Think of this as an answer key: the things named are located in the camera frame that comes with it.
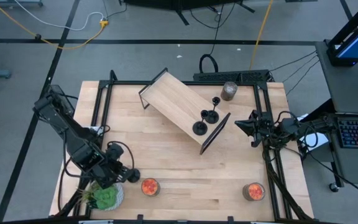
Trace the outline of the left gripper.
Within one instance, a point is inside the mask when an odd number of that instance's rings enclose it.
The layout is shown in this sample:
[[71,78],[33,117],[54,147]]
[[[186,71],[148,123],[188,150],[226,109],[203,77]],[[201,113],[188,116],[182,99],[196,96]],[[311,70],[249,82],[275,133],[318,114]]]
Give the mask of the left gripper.
[[133,170],[123,166],[121,162],[108,161],[94,168],[94,179],[102,189],[106,189],[117,182],[130,182],[131,178],[127,178],[126,175],[132,173]]

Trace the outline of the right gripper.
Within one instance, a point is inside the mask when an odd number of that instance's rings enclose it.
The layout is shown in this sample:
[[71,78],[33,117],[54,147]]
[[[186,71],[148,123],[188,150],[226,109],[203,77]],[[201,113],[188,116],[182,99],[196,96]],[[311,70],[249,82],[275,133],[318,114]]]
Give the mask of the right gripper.
[[251,146],[257,147],[260,143],[263,143],[265,138],[272,135],[273,123],[271,120],[259,116],[257,111],[251,112],[251,118],[253,120],[241,120],[234,123],[246,135],[253,137]]

